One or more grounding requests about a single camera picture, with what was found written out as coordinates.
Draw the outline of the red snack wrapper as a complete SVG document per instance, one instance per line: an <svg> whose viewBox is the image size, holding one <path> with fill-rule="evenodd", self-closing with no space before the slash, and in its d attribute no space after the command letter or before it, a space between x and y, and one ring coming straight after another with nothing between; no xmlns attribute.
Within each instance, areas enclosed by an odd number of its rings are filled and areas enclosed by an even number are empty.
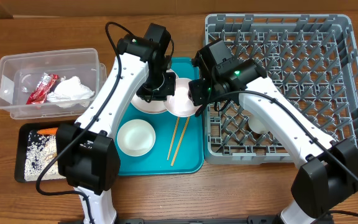
<svg viewBox="0 0 358 224"><path fill-rule="evenodd" d="M47 95L59 78L56 74L44 73L36 89L30 94L26 104L37 105L44 103Z"/></svg>

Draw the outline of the white napkin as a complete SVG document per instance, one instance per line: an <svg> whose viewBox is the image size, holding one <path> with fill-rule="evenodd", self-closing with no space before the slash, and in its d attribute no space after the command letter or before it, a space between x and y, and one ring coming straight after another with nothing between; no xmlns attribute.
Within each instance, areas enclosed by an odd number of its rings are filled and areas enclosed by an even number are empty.
<svg viewBox="0 0 358 224"><path fill-rule="evenodd" d="M51 103L58 103L57 106L61 108L70 108L76 103L62 103L63 101L85 100L90 99L94 95L89 87L83 85L80 78L77 76L61 81L55 88L47 95L47 101Z"/></svg>

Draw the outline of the orange carrot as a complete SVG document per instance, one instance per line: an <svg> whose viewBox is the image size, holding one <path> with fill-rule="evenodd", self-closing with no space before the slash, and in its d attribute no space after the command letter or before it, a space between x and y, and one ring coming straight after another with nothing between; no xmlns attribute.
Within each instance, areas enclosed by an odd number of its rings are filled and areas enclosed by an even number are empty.
<svg viewBox="0 0 358 224"><path fill-rule="evenodd" d="M37 131L37 134L41 135L56 135L58 128L47 128L47 129L40 129Z"/></svg>

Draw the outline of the white bowl with food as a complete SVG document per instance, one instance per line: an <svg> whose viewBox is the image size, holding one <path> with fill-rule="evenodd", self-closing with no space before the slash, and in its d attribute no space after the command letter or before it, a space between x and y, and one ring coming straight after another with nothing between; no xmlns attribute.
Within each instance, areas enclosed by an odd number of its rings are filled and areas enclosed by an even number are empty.
<svg viewBox="0 0 358 224"><path fill-rule="evenodd" d="M120 150L131 157L146 155L154 146L156 133L150 123L142 119L133 119L124 123L117 134Z"/></svg>

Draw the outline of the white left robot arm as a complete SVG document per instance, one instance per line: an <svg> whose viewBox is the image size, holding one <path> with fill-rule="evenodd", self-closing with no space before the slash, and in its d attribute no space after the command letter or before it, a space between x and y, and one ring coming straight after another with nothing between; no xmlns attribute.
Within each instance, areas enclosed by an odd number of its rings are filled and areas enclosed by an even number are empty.
<svg viewBox="0 0 358 224"><path fill-rule="evenodd" d="M96 99L74 124L57 130L58 172L80 197L83 223L115 223L111 187L121 161L115 145L118 126L134 95L146 102L174 94L175 75L169 72L173 42L168 34L127 34L112 44L116 58Z"/></svg>

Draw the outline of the white cup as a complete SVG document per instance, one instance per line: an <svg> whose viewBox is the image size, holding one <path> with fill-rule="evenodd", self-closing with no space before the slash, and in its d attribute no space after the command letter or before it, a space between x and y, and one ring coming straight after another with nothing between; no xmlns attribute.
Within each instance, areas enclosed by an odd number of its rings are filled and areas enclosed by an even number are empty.
<svg viewBox="0 0 358 224"><path fill-rule="evenodd" d="M266 134L269 130L254 115L249 117L248 125L251 131L257 134Z"/></svg>

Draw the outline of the pink shallow bowl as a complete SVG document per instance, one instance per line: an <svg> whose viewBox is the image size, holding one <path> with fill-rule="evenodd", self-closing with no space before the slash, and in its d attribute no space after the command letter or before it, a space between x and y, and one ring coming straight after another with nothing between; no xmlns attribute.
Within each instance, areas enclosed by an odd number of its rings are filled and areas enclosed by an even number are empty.
<svg viewBox="0 0 358 224"><path fill-rule="evenodd" d="M196 113L200 106L195 106L188 96L189 78L178 78L175 82L175 94L167 96L163 102L167 111L177 117L189 117Z"/></svg>

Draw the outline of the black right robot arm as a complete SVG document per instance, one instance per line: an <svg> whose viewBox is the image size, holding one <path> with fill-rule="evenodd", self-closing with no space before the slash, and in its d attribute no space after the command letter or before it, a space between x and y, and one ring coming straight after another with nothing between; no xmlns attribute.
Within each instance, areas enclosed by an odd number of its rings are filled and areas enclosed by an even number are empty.
<svg viewBox="0 0 358 224"><path fill-rule="evenodd" d="M257 62L225 59L220 64L192 59L201 78L189 97L203 111L212 102L233 101L254 115L287 150L298 173L292 203L281 223L316 223L358 191L358 150L350 139L335 141L306 119L276 88Z"/></svg>

